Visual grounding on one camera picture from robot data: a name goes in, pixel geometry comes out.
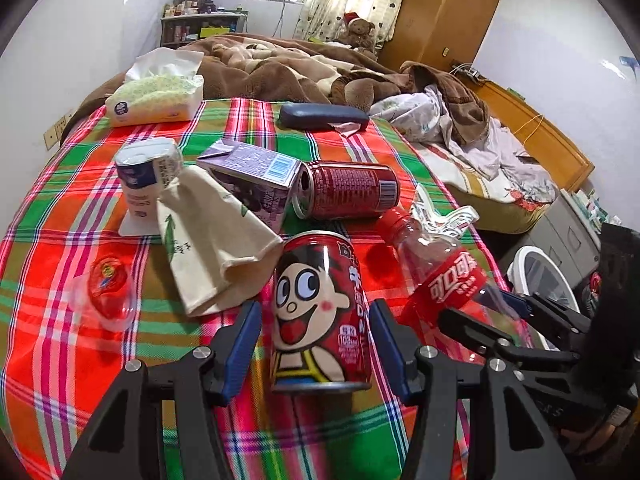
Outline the person right hand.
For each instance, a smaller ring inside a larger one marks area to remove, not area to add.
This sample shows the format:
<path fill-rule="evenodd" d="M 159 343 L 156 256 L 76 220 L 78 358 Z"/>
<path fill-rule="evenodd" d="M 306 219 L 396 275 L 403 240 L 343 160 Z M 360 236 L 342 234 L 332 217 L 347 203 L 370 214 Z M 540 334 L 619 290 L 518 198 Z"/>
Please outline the person right hand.
<path fill-rule="evenodd" d="M 563 451 L 568 455 L 581 456 L 593 453 L 618 455 L 623 452 L 638 430 L 639 409 L 636 408 L 620 426 L 614 426 L 609 422 L 598 422 L 583 434 L 562 430 L 560 441 L 562 441 Z"/>

